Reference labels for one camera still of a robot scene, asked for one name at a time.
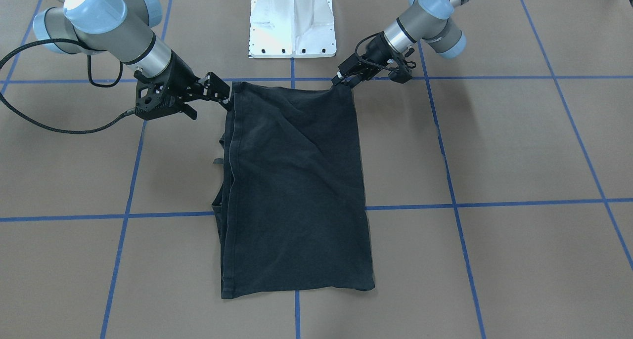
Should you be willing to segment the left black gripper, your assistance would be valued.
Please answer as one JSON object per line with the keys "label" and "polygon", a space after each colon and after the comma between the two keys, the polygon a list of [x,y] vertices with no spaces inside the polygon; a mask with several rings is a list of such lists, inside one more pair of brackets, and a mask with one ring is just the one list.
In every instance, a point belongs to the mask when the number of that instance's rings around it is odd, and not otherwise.
{"label": "left black gripper", "polygon": [[[358,47],[368,39],[371,41],[366,45],[365,53],[360,55]],[[364,38],[357,44],[354,53],[338,66],[338,71],[331,78],[331,83],[333,86],[356,87],[366,82],[366,78],[373,78],[382,70],[389,71],[390,78],[400,78],[402,77],[401,59],[400,51],[391,46],[386,33],[381,31]]]}

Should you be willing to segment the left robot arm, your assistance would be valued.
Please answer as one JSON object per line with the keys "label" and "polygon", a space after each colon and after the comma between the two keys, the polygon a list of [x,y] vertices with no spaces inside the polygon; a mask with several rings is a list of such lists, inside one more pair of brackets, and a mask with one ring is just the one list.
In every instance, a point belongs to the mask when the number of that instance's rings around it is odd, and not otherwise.
{"label": "left robot arm", "polygon": [[416,63],[407,61],[418,42],[425,42],[442,58],[455,58],[467,39],[452,15],[471,0],[408,0],[409,7],[383,31],[370,35],[338,67],[334,86],[353,88],[387,71],[392,82],[409,82]]}

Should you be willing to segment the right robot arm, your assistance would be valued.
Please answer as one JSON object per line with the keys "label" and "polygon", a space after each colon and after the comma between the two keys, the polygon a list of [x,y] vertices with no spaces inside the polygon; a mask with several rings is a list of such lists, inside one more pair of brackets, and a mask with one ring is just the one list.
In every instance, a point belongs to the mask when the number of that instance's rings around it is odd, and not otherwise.
{"label": "right robot arm", "polygon": [[159,0],[57,0],[36,15],[33,31],[50,51],[92,56],[108,51],[136,78],[133,113],[151,120],[176,113],[196,119],[188,104],[212,100],[230,109],[230,87],[216,74],[197,77],[152,30],[160,24]]}

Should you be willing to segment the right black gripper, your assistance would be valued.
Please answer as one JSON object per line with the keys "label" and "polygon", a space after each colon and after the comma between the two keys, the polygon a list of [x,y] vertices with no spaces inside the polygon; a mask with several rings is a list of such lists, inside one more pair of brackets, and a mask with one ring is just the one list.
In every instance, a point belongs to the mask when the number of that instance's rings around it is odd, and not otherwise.
{"label": "right black gripper", "polygon": [[205,100],[226,104],[229,98],[230,86],[217,74],[208,72],[203,78],[197,77],[172,51],[171,60],[163,71],[164,106],[174,107],[176,113],[183,113],[195,121],[198,113],[187,102]]}

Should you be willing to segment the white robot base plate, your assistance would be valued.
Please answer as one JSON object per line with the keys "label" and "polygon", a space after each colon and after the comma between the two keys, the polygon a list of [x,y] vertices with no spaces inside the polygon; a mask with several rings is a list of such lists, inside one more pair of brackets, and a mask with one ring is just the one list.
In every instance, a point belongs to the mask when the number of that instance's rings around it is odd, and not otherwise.
{"label": "white robot base plate", "polygon": [[301,26],[289,15],[282,21],[263,22],[250,1],[249,58],[329,58],[337,53],[332,25]]}

